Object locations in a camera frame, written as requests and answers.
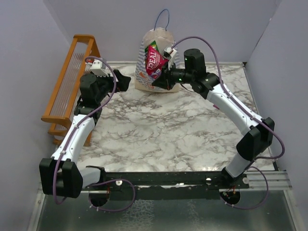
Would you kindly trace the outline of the red crisps bag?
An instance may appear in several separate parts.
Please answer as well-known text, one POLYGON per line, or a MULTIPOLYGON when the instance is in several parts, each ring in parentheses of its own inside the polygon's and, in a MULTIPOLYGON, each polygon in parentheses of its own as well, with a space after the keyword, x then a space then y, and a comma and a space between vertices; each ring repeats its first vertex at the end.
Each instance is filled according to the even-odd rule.
POLYGON ((160 52, 154 47, 149 45, 146 53, 145 70, 146 73, 152 78, 157 79, 162 72, 162 67, 168 62, 160 52))

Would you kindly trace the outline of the blue checkered paper bag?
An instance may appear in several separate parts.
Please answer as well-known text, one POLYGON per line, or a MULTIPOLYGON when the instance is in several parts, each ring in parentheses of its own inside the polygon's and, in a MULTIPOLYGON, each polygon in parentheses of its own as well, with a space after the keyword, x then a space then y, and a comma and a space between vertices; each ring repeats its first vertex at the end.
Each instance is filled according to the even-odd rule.
POLYGON ((135 88, 138 90, 156 92, 156 93, 169 93, 178 92, 180 87, 175 85, 170 91, 164 90, 159 87, 152 86, 154 79, 146 73, 146 48, 152 42, 156 42, 159 52, 162 54, 164 49, 175 44, 173 34, 167 29, 169 21, 163 27, 158 26, 158 19, 156 19, 154 28, 146 32, 141 40, 141 45, 138 53, 137 64, 135 69, 135 88))

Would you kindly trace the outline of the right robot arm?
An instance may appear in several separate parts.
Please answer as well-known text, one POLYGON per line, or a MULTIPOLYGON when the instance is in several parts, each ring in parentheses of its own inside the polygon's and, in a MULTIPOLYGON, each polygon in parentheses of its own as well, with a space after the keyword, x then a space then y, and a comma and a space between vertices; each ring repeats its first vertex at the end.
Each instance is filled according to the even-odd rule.
POLYGON ((255 158, 272 144, 275 123, 270 117, 263 119, 254 113, 221 84, 216 74, 207 72, 199 49, 184 52, 184 69, 176 68, 176 53, 174 48, 165 48, 163 57, 168 63, 163 65, 161 75, 152 85, 171 90, 176 84, 190 84, 194 92, 216 105, 236 125, 243 137, 236 145, 237 154, 223 168, 221 176, 222 185, 232 188, 255 158))

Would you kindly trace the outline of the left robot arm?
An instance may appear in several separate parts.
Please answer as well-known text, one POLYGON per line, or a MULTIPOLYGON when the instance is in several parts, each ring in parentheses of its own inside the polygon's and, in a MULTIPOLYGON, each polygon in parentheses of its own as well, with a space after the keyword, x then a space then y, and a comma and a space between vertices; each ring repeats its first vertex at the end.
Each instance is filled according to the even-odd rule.
POLYGON ((111 74, 100 77, 90 72, 80 79, 80 97, 74 110, 72 124, 62 143, 51 158, 43 158, 39 164, 41 185, 44 194, 77 198, 81 190, 91 185, 101 190, 106 177, 99 167, 79 170, 77 162, 81 149, 96 126, 102 112, 102 100, 116 92, 125 92, 131 78, 115 69, 111 74))

